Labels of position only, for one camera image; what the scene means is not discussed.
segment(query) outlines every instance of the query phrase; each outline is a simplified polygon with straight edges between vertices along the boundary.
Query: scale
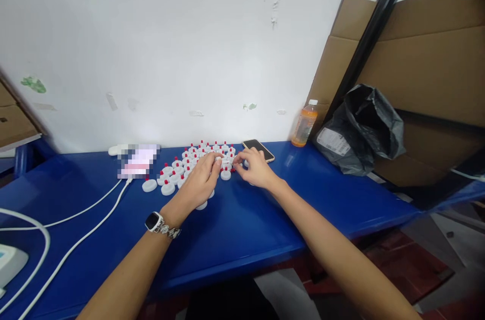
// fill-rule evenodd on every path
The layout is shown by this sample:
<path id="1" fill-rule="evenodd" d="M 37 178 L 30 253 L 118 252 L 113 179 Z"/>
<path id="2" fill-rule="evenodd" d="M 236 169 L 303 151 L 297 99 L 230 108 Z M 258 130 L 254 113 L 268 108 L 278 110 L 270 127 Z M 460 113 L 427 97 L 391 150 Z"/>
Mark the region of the scale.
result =
<path id="1" fill-rule="evenodd" d="M 18 248 L 0 244 L 0 298 L 5 294 L 5 286 L 25 266 L 29 256 Z"/>

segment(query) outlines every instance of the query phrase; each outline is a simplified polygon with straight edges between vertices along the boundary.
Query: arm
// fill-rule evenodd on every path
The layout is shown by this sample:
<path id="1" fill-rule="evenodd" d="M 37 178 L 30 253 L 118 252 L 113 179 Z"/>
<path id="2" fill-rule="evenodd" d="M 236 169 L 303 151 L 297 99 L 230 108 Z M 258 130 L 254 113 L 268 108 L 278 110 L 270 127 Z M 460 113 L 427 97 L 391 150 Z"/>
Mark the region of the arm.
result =
<path id="1" fill-rule="evenodd" d="M 217 156 L 222 155 L 210 153 L 200 159 L 177 194 L 160 210 L 170 228 L 180 228 L 190 212 L 211 195 L 221 168 L 221 160 L 214 162 Z M 135 319 L 171 241 L 166 235 L 146 231 L 77 319 Z"/>
<path id="2" fill-rule="evenodd" d="M 247 159 L 245 170 L 239 164 Z M 234 159 L 241 177 L 267 189 L 298 228 L 325 270 L 367 319 L 420 319 L 397 288 L 337 228 L 271 170 L 264 155 L 245 149 Z"/>

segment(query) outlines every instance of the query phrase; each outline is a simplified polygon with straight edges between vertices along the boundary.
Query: forearm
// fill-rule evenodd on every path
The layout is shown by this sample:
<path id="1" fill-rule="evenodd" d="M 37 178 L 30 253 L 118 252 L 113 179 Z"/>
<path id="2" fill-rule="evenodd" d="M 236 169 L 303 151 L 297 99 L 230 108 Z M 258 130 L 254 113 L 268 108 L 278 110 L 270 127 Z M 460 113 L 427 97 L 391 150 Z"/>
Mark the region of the forearm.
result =
<path id="1" fill-rule="evenodd" d="M 419 319 L 404 296 L 340 231 L 284 182 L 270 188 L 310 250 L 368 319 Z"/>
<path id="2" fill-rule="evenodd" d="M 160 211 L 170 228 L 178 228 L 185 219 L 186 213 L 180 208 L 176 202 L 170 201 Z M 145 232 L 77 319 L 135 319 L 171 241 L 166 235 Z"/>

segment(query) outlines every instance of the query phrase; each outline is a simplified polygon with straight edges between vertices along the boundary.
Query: white cable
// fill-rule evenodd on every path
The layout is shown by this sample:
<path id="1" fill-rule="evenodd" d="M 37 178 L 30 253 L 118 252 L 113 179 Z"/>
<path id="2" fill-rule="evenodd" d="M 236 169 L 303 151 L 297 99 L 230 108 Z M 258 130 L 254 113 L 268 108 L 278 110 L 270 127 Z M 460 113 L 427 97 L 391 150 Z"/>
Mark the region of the white cable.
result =
<path id="1" fill-rule="evenodd" d="M 77 241 L 76 244 L 74 244 L 71 249 L 69 249 L 67 251 L 67 253 L 64 255 L 64 257 L 62 257 L 61 261 L 59 262 L 59 264 L 57 265 L 56 269 L 54 270 L 54 272 L 52 272 L 52 275 L 49 277 L 49 279 L 46 281 L 46 283 L 44 283 L 44 285 L 42 286 L 42 288 L 40 289 L 39 293 L 34 297 L 34 299 L 32 300 L 32 302 L 30 303 L 30 305 L 25 309 L 25 311 L 22 313 L 22 315 L 20 315 L 19 317 L 19 320 L 23 320 L 27 314 L 29 313 L 29 311 L 32 309 L 32 307 L 36 304 L 36 302 L 39 300 L 39 298 L 42 296 L 42 294 L 44 293 L 45 289 L 49 286 L 49 284 L 52 282 L 52 280 L 54 279 L 54 277 L 57 275 L 57 273 L 59 272 L 59 270 L 61 269 L 62 265 L 64 264 L 64 262 L 67 260 L 67 257 L 69 257 L 69 255 L 72 253 L 72 251 L 74 249 L 76 249 L 76 247 L 82 243 L 82 241 L 84 241 L 87 237 L 89 237 L 96 229 L 98 229 L 101 224 L 103 224 L 106 219 L 108 219 L 110 217 L 110 215 L 114 212 L 114 210 L 116 209 L 116 207 L 118 206 L 118 203 L 120 202 L 120 199 L 121 199 L 121 195 L 123 195 L 123 192 L 125 191 L 126 187 L 129 185 L 129 183 L 132 181 L 132 179 L 128 179 L 126 180 L 126 184 L 125 186 L 123 187 L 123 189 L 121 190 L 120 192 L 120 195 L 118 195 L 118 199 L 116 200 L 116 203 L 115 205 L 113 206 L 113 208 L 110 210 L 110 212 L 103 218 L 103 220 L 101 220 L 98 225 L 96 225 L 93 229 L 91 229 L 86 235 L 84 235 L 84 237 L 82 237 L 81 239 L 79 239 Z"/>
<path id="2" fill-rule="evenodd" d="M 57 224 L 60 224 L 60 223 L 63 223 L 63 222 L 67 222 L 68 220 L 71 220 L 85 212 L 87 212 L 88 210 L 92 209 L 93 207 L 95 207 L 96 205 L 98 205 L 105 197 L 107 197 L 109 194 L 111 194 L 111 192 L 118 186 L 118 184 L 121 182 L 118 181 L 116 183 L 115 186 L 113 186 L 113 188 L 108 191 L 101 199 L 99 199 L 97 202 L 95 202 L 93 205 L 91 205 L 90 207 L 84 209 L 83 211 L 80 211 L 78 214 L 75 214 L 73 216 L 70 216 L 68 218 L 65 218 L 65 219 L 62 219 L 61 221 L 58 221 L 58 222 L 55 222 L 55 223 L 50 223 L 50 224 L 47 224 L 47 225 L 44 225 L 44 228 L 48 228 L 48 227 L 52 227 L 54 225 L 57 225 Z M 37 227 L 13 227 L 13 228 L 0 228 L 0 232 L 5 232 L 5 231 L 24 231 L 24 230 L 35 230 L 35 229 L 38 229 Z"/>
<path id="3" fill-rule="evenodd" d="M 31 217 L 28 217 L 26 215 L 23 215 L 23 214 L 20 214 L 20 213 L 17 213 L 16 211 L 12 211 L 12 210 L 7 210 L 7 209 L 3 209 L 3 208 L 0 208 L 0 213 L 3 213 L 3 214 L 7 214 L 7 215 L 11 215 L 13 217 L 17 217 L 17 218 L 20 218 L 20 219 L 23 219 L 25 220 L 26 222 L 29 222 L 33 225 L 35 225 L 35 228 L 37 229 L 40 229 L 40 231 L 42 232 L 42 234 L 44 234 L 44 239 L 45 239 L 45 247 L 44 247 L 44 252 L 42 253 L 42 256 L 40 257 L 39 259 L 39 263 L 37 264 L 37 266 L 35 267 L 34 271 L 32 272 L 32 274 L 29 276 L 29 278 L 27 279 L 27 281 L 25 281 L 25 283 L 23 284 L 23 286 L 17 291 L 17 293 L 12 296 L 12 298 L 9 300 L 9 302 L 7 302 L 1 309 L 0 309 L 0 314 L 2 312 L 4 312 L 7 307 L 10 306 L 10 304 L 12 302 L 15 301 L 15 299 L 17 297 L 19 297 L 19 295 L 22 293 L 22 291 L 27 287 L 27 285 L 30 283 L 30 281 L 32 281 L 32 279 L 34 278 L 34 276 L 37 274 L 37 272 L 39 271 L 39 268 L 40 266 L 42 266 L 42 263 L 44 262 L 44 259 L 45 257 L 47 256 L 47 252 L 49 252 L 49 247 L 51 245 L 51 236 L 49 235 L 49 232 L 47 231 L 47 229 L 41 224 L 39 223 L 37 220 L 35 219 L 32 219 Z"/>
<path id="4" fill-rule="evenodd" d="M 454 172 L 455 174 L 458 174 L 458 175 L 461 175 L 463 177 L 466 177 L 467 179 L 472 179 L 472 180 L 478 180 L 478 181 L 482 181 L 482 182 L 485 182 L 485 177 L 484 176 L 471 176 L 471 175 L 467 175 L 461 171 L 456 171 L 455 169 L 451 169 L 450 170 L 451 172 Z"/>

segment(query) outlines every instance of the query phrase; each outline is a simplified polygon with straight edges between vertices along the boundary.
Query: metal watch band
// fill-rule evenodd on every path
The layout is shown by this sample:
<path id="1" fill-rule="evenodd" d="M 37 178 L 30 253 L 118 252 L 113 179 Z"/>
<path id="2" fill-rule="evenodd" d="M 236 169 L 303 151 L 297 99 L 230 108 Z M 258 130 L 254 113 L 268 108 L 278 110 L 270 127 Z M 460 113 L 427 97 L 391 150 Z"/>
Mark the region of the metal watch band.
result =
<path id="1" fill-rule="evenodd" d="M 160 215 L 160 213 L 156 213 L 159 218 L 160 218 L 160 223 L 158 224 L 157 228 L 154 228 L 153 232 L 155 233 L 161 233 L 161 234 L 166 234 L 170 239 L 175 239 L 178 237 L 180 234 L 181 229 L 180 228 L 172 228 L 170 229 L 168 225 L 165 224 L 165 220 L 163 219 L 163 216 Z"/>

